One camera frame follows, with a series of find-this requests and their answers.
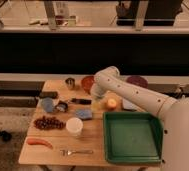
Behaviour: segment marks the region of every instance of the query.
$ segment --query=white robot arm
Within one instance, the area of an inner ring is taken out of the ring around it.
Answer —
[[[93,99],[113,91],[164,120],[162,171],[189,171],[189,98],[177,100],[167,95],[118,79],[119,70],[109,67],[95,74]]]

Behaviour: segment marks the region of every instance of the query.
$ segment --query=silver fork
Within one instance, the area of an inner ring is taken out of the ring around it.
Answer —
[[[93,154],[93,150],[60,150],[63,156],[70,156],[72,154]]]

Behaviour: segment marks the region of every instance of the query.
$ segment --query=orange bowl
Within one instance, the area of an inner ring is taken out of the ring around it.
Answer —
[[[88,94],[90,94],[90,90],[93,84],[94,84],[93,75],[86,76],[81,80],[81,86],[84,89],[84,91],[87,92]]]

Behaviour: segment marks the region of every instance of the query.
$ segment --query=square tray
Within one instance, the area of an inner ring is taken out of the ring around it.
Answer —
[[[110,163],[160,163],[162,125],[140,112],[106,112],[103,117],[105,158]]]

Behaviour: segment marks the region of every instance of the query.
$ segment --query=white container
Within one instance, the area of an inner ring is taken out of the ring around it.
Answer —
[[[83,129],[83,121],[79,118],[70,118],[66,122],[66,129],[73,137],[80,137]]]

